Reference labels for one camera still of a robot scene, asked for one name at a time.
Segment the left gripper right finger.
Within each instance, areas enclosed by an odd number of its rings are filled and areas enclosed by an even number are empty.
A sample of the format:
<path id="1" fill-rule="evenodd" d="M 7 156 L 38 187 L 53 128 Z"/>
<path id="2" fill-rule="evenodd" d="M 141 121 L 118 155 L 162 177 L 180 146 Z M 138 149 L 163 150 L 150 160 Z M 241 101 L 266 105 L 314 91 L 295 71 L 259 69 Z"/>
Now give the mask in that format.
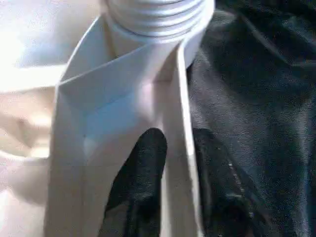
<path id="1" fill-rule="evenodd" d="M 275 237 L 277 229 L 248 175 L 208 129 L 193 129 L 206 237 Z"/>

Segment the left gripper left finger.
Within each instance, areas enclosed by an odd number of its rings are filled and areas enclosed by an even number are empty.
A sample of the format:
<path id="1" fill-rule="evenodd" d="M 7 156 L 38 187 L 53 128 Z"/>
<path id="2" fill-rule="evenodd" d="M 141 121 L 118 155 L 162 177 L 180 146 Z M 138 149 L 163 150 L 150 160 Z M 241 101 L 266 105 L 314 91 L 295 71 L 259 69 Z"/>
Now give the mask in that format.
<path id="1" fill-rule="evenodd" d="M 158 237 L 161 180 L 167 141 L 158 128 L 146 130 L 111 186 L 100 237 Z"/>

